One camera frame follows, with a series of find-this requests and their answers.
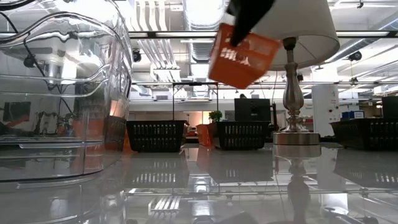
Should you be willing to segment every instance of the orange basket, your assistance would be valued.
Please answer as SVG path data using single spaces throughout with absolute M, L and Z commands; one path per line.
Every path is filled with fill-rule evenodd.
M 229 40 L 233 26 L 221 23 L 210 57 L 209 78 L 245 89 L 262 77 L 271 66 L 279 41 L 249 34 L 237 47 Z
M 204 146 L 210 146 L 210 138 L 209 138 L 209 131 L 207 130 L 207 125 L 205 124 L 199 124 L 197 126 L 197 131 L 198 131 L 198 141 L 199 144 L 204 145 Z

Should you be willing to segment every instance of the ceiling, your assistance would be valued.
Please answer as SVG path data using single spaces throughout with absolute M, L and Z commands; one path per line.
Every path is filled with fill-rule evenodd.
M 349 1 L 349 0 L 328 0 L 330 5 L 331 14 L 333 17 L 333 21 L 335 23 L 336 30 L 375 30 L 377 25 L 379 25 L 386 18 L 397 16 L 398 18 L 398 1 L 393 0 L 372 0 L 367 1 L 364 0 L 364 6 L 361 9 L 358 9 L 359 5 L 358 1 Z M 118 4 L 122 6 L 123 9 L 128 9 L 125 7 L 127 2 L 118 1 Z M 182 2 L 179 0 L 166 1 L 166 24 L 168 30 L 176 31 L 176 30 L 188 30 L 186 23 L 184 23 L 183 16 L 183 6 Z M 146 4 L 147 12 L 149 12 L 148 3 Z M 207 9 L 204 10 L 203 15 L 209 14 L 213 11 Z M 130 13 L 128 10 L 123 10 L 123 14 Z M 351 39 L 340 39 L 341 47 L 347 45 L 347 42 L 350 41 L 358 41 Z M 136 40 L 132 40 L 133 46 L 139 48 Z M 182 79 L 192 77 L 192 73 L 195 73 L 193 69 L 199 69 L 200 72 L 203 72 L 206 76 L 206 69 L 202 68 L 205 65 L 195 65 L 192 66 L 192 58 L 190 56 L 190 48 L 189 44 L 181 43 L 179 39 L 171 40 L 173 53 L 175 55 L 178 66 L 181 68 L 180 76 Z M 389 62 L 393 62 L 395 59 L 395 55 L 398 53 L 398 42 L 395 39 L 381 39 L 376 41 L 375 43 L 366 46 L 361 49 L 361 53 L 363 55 L 362 60 L 357 62 L 351 62 L 349 60 L 338 60 L 337 62 L 333 62 L 327 65 L 323 65 L 323 67 L 327 67 L 326 70 L 330 71 L 330 68 L 335 69 L 337 71 L 337 76 L 333 76 L 333 78 L 328 79 L 330 75 L 325 75 L 326 77 L 322 79 L 322 81 L 345 81 L 348 82 L 352 77 L 355 77 L 358 74 L 362 74 L 364 72 L 373 71 L 375 68 L 383 66 Z M 134 74 L 135 78 L 139 82 L 156 82 L 151 79 L 149 76 L 150 73 L 150 65 L 151 62 L 145 56 L 145 53 L 142 53 L 142 60 L 139 63 L 134 64 Z M 314 68 L 304 68 L 299 72 L 304 75 L 304 81 L 319 81 L 318 78 L 314 78 L 313 71 Z M 398 74 L 398 69 L 392 67 L 388 70 L 383 70 L 383 72 L 374 73 L 370 77 L 360 78 L 359 81 L 374 81 L 374 80 L 395 80 L 392 76 Z M 276 76 L 276 72 L 268 72 L 261 79 L 262 81 L 274 82 L 275 78 L 277 82 L 283 82 L 285 77 L 283 72 L 279 73 L 278 77 Z M 366 85 L 361 86 L 360 88 L 355 88 L 352 91 L 356 92 L 364 92 L 369 93 L 369 90 L 372 90 L 374 85 Z
M 161 18 L 159 11 L 159 2 L 155 0 L 150 0 L 154 2 L 155 10 L 155 24 L 156 29 L 161 29 Z M 199 19 L 203 19 L 203 22 L 211 22 L 211 20 L 216 19 L 222 16 L 222 12 L 224 11 L 223 7 L 228 5 L 228 0 L 166 0 L 165 3 L 165 16 L 164 16 L 164 24 L 165 29 L 171 31 L 178 30 L 206 30 L 206 27 L 211 27 L 211 29 L 215 30 L 216 26 L 212 26 L 210 24 L 208 26 L 197 26 L 194 22 L 187 20 L 187 17 L 184 17 L 184 5 L 183 1 L 186 2 L 201 2 L 200 4 L 196 4 L 195 7 L 190 9 L 190 13 L 198 17 Z M 116 1 L 122 15 L 126 19 L 127 27 L 130 31 L 140 31 L 140 30 L 153 30 L 150 26 L 150 12 L 151 12 L 151 4 L 148 0 L 136 0 L 137 8 L 134 9 L 131 7 L 129 2 L 133 1 Z M 391 21 L 393 19 L 398 19 L 398 0 L 363 0 L 363 7 L 358 9 L 359 0 L 328 0 L 331 14 L 333 17 L 333 21 L 335 23 L 336 30 L 378 30 L 380 29 L 386 22 Z M 141 6 L 145 4 L 145 22 L 146 29 L 143 29 L 142 24 L 138 27 L 138 29 L 133 28 L 134 24 L 132 24 L 132 19 L 135 18 L 137 22 L 140 22 L 139 18 L 141 16 L 142 10 Z M 36 18 L 41 17 L 43 14 L 48 14 L 48 11 L 43 10 L 42 8 L 31 8 L 31 12 L 29 13 L 29 20 L 36 20 Z M 21 17 L 19 12 L 15 14 L 9 15 L 12 21 L 18 24 L 18 27 L 21 29 L 30 25 L 31 22 L 26 22 L 28 19 L 25 17 Z M 0 20 L 0 30 L 9 31 L 10 27 L 6 23 L 5 20 Z M 352 40 L 352 39 L 340 39 L 341 49 L 349 47 L 352 43 L 359 41 L 360 39 Z M 142 48 L 142 45 L 139 43 L 140 40 L 131 40 L 132 46 L 134 49 L 139 49 L 142 60 L 140 62 L 134 63 L 134 79 L 137 82 L 146 82 L 146 83 L 158 83 L 165 82 L 164 78 L 161 79 L 158 76 L 153 76 L 151 73 L 156 73 L 151 70 L 151 65 L 153 63 L 148 58 L 148 51 Z M 192 49 L 196 51 L 202 50 L 202 55 L 207 55 L 208 51 L 211 49 L 212 43 L 208 44 L 187 44 L 189 41 L 187 39 L 171 39 L 170 40 L 170 49 L 172 55 L 175 59 L 176 67 L 173 67 L 175 70 L 178 70 L 178 77 L 173 76 L 172 81 L 178 82 L 192 82 L 192 81 L 206 81 L 208 66 L 205 61 L 195 61 L 192 57 Z M 157 43 L 157 40 L 154 41 L 154 45 L 157 50 L 160 52 L 160 56 L 163 61 L 165 59 L 165 54 L 161 49 L 161 45 Z M 360 49 L 363 57 L 360 61 L 351 62 L 349 60 L 345 60 L 343 57 L 340 60 L 337 60 L 333 63 L 328 63 L 322 65 L 322 70 L 315 70 L 316 67 L 312 68 L 304 68 L 299 72 L 303 74 L 305 82 L 311 81 L 323 81 L 323 82 L 336 82 L 336 81 L 344 81 L 348 82 L 353 77 L 358 76 L 359 81 L 394 81 L 395 76 L 398 75 L 398 66 L 395 66 L 396 56 L 398 55 L 398 42 L 395 39 L 380 39 L 375 41 L 372 44 L 369 44 Z M 264 82 L 284 82 L 285 76 L 284 72 L 268 72 L 265 74 L 260 81 Z M 360 85 L 355 86 L 350 91 L 358 92 L 360 95 L 366 95 L 366 97 L 373 96 L 373 88 L 377 85 Z M 152 88 L 154 92 L 157 91 L 167 91 L 169 88 L 167 86 L 162 87 L 154 87 L 147 85 L 147 87 Z M 304 93 L 310 92 L 311 85 L 302 85 L 304 89 Z M 273 85 L 263 84 L 262 86 L 251 86 L 251 88 L 273 88 Z M 278 86 L 276 89 L 280 88 L 279 95 L 283 95 L 283 85 Z M 349 85 L 345 85 L 339 87 L 342 91 L 347 88 L 351 88 Z M 195 91 L 198 88 L 184 88 L 186 91 Z

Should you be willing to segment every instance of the lamp shade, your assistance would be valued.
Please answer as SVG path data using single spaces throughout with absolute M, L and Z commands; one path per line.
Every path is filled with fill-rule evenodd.
M 318 65 L 340 48 L 327 0 L 276 0 L 252 31 L 274 40 L 296 37 L 298 68 Z M 270 70 L 285 70 L 286 63 L 286 50 L 281 49 Z

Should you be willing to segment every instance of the potted plant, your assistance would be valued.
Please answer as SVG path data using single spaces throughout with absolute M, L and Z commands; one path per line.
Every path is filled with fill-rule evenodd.
M 216 144 L 218 140 L 217 122 L 221 120 L 223 114 L 221 111 L 212 111 L 209 113 L 210 124 L 207 124 L 209 139 L 211 144 Z
M 211 120 L 212 123 L 219 122 L 222 117 L 223 114 L 221 111 L 212 111 L 209 113 L 209 120 Z

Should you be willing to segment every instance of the ceiling pipe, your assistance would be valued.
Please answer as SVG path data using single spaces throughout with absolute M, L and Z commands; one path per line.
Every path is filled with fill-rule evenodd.
M 163 10 L 163 13 L 161 12 L 160 5 L 161 4 L 164 5 L 164 2 L 163 1 L 159 1 L 158 4 L 159 4 L 159 24 L 162 27 L 161 24 L 162 24 L 162 21 L 165 21 L 166 15 L 165 15 L 164 10 Z M 149 9 L 150 9 L 151 15 L 152 14 L 155 15 L 156 7 L 155 7 L 155 2 L 154 1 L 149 1 Z M 156 20 L 155 20 L 154 17 L 153 17 L 153 19 L 150 19 L 149 24 L 150 24 L 150 27 L 152 28 L 153 31 L 158 31 Z M 173 67 L 172 61 L 170 59 L 169 52 L 168 52 L 167 47 L 166 47 L 166 45 L 167 45 L 166 41 L 164 39 L 158 40 L 158 44 L 159 44 L 160 48 L 163 51 L 163 55 L 164 55 L 164 57 L 165 57 L 165 59 L 167 61 L 167 64 L 169 65 L 169 67 Z
M 142 30 L 149 30 L 147 26 L 147 21 L 145 17 L 145 12 L 146 12 L 146 2 L 145 0 L 138 0 L 139 7 L 140 7 L 140 13 L 139 13 L 139 25 L 141 26 Z M 160 68 L 166 68 L 166 64 L 163 61 L 163 58 L 159 52 L 159 49 L 155 45 L 155 42 L 153 40 L 148 40 L 147 42 L 144 43 L 144 45 L 147 45 L 146 47 L 152 50 L 152 53 L 154 52 L 154 58 L 155 62 L 157 62 L 157 66 Z
M 159 29 L 157 28 L 157 24 L 156 24 L 156 5 L 154 1 L 148 1 L 149 3 L 149 25 L 150 28 L 152 29 L 152 31 L 159 31 Z M 166 68 L 170 68 L 171 67 L 171 61 L 170 61 L 170 57 L 169 54 L 166 51 L 166 48 L 164 46 L 164 43 L 162 42 L 162 40 L 157 40 L 158 45 L 160 46 L 160 49 L 163 51 L 163 56 L 167 62 L 167 65 L 165 66 Z M 155 42 L 154 42 L 154 47 L 155 50 L 159 53 L 159 57 L 161 59 L 161 61 L 163 62 L 163 58 L 162 55 L 160 54 Z
M 357 78 L 358 80 L 359 79 L 364 79 L 366 77 L 370 77 L 371 75 L 378 74 L 378 73 L 381 73 L 381 72 L 386 72 L 386 71 L 388 71 L 388 70 L 390 70 L 392 68 L 396 68 L 396 67 L 398 67 L 398 60 L 395 60 L 393 62 L 387 63 L 385 65 L 381 65 L 380 67 L 377 67 L 374 70 L 366 71 L 366 72 L 363 72 L 363 73 L 359 73 L 357 75 L 354 75 L 353 78 Z
M 398 30 L 398 12 L 384 19 L 382 22 L 371 27 L 369 30 Z M 350 40 L 343 44 L 334 56 L 325 61 L 325 63 L 332 63 L 345 58 L 360 49 L 375 43 L 380 38 L 365 38 L 360 40 Z
M 167 31 L 167 26 L 166 26 L 166 12 L 165 12 L 165 4 L 164 4 L 164 0 L 160 0 L 158 1 L 159 4 L 159 25 L 160 25 L 160 29 L 161 31 Z M 173 48 L 172 45 L 170 43 L 170 40 L 167 39 L 163 39 L 162 42 L 164 43 L 165 49 L 166 51 L 168 51 L 168 56 L 170 57 L 170 62 L 173 65 L 173 68 L 179 68 L 177 66 L 177 63 L 175 61 L 174 58 L 174 54 L 173 54 Z
M 218 30 L 226 0 L 183 0 L 183 15 L 188 30 Z M 191 43 L 190 54 L 196 62 L 208 63 L 213 43 Z
M 131 26 L 134 29 L 134 31 L 141 31 L 141 28 L 138 25 L 138 21 L 137 21 L 137 15 L 138 15 L 137 2 L 135 0 L 129 0 L 129 3 L 130 3 L 130 6 L 132 7 L 131 11 L 134 14 L 134 16 L 131 16 L 131 18 L 130 18 Z M 151 64 L 153 64 L 153 66 L 155 68 L 159 68 L 160 64 L 155 61 L 154 53 L 150 49 L 147 48 L 147 46 L 148 46 L 147 40 L 137 40 L 137 43 L 138 43 L 138 46 L 142 50 L 144 50 L 144 53 L 147 55 Z
M 375 55 L 372 55 L 372 56 L 370 56 L 370 57 L 368 57 L 368 58 L 362 59 L 362 60 L 360 60 L 360 61 L 358 61 L 358 62 L 356 62 L 356 63 L 353 63 L 353 64 L 351 64 L 351 65 L 347 65 L 347 66 L 345 66 L 345 67 L 342 68 L 342 69 L 338 69 L 337 72 L 340 73 L 340 72 L 343 72 L 343 71 L 351 70 L 352 68 L 357 67 L 358 65 L 361 65 L 361 64 L 363 64 L 363 63 L 366 64 L 366 63 L 368 63 L 369 61 L 371 61 L 372 59 L 377 58 L 377 57 L 381 56 L 382 54 L 385 54 L 385 53 L 387 53 L 387 52 L 389 52 L 389 51 L 391 51 L 391 50 L 394 50 L 394 49 L 396 49 L 396 48 L 398 48 L 398 45 L 394 45 L 394 46 L 389 47 L 388 49 L 383 50 L 382 52 L 379 52 L 379 53 L 377 53 L 377 54 L 375 54 Z

